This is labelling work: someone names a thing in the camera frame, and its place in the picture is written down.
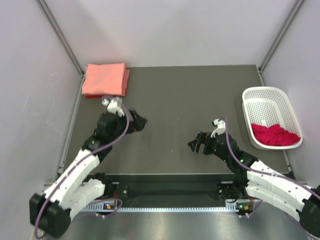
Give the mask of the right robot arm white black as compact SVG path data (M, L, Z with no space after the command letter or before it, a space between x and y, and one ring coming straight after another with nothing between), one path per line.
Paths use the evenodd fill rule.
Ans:
M233 192L239 198L260 199L291 216L315 238L320 236L320 188L310 187L268 167L257 157L241 150L225 133L212 137L199 132L187 144L195 154L215 155L235 174Z

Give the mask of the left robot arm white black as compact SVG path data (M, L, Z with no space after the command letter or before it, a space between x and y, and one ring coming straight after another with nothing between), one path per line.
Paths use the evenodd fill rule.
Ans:
M116 199L110 177L97 173L84 181L111 152L115 143L126 134L141 132L147 122L134 109L125 107L115 112L107 110L100 115L93 134L84 142L68 168L41 194L35 193L30 198L29 220L37 240L41 239L39 230L60 238L75 216L98 198L112 201L113 210L122 204L120 199Z

